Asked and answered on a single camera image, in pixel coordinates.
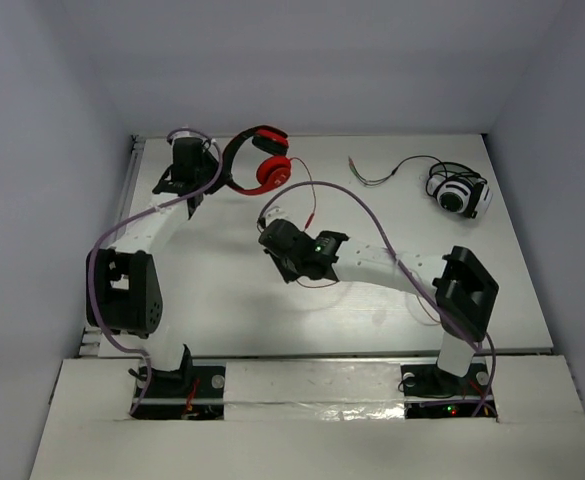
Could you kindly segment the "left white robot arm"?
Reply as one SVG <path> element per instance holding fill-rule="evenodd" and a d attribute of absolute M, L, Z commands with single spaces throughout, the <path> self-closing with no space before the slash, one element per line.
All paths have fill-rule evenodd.
<path fill-rule="evenodd" d="M 187 392 L 193 368 L 185 347 L 159 347 L 163 297 L 155 255 L 192 218 L 204 196 L 220 185 L 221 149 L 215 139 L 180 130 L 167 139 L 171 163 L 151 189 L 146 207 L 104 233 L 86 258 L 86 317 L 119 352 L 161 370 L 172 394 Z"/>

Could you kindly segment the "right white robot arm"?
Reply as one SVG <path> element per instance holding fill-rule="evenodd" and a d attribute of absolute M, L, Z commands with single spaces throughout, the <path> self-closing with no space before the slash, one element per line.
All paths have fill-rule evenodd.
<path fill-rule="evenodd" d="M 312 237 L 285 218 L 261 218 L 257 225 L 259 244 L 287 283 L 301 278 L 365 283 L 423 299 L 438 313 L 444 330 L 435 384 L 455 393 L 469 382 L 500 290 L 470 249 L 454 246 L 444 255 L 393 253 L 340 232 Z"/>

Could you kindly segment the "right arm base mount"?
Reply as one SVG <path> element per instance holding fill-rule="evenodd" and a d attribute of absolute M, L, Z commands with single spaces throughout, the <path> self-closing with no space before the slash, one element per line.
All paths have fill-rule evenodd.
<path fill-rule="evenodd" d="M 473 363 L 464 377 L 435 364 L 408 364 L 401 367 L 397 389 L 404 396 L 407 419 L 497 419 L 489 378 L 484 363 Z"/>

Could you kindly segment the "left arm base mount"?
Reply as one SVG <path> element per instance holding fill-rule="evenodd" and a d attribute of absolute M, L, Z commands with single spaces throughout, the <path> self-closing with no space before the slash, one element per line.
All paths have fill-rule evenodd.
<path fill-rule="evenodd" d="M 154 373 L 132 417 L 138 420 L 222 420 L 225 373 L 223 365 L 189 365 L 185 375 L 179 371 Z"/>

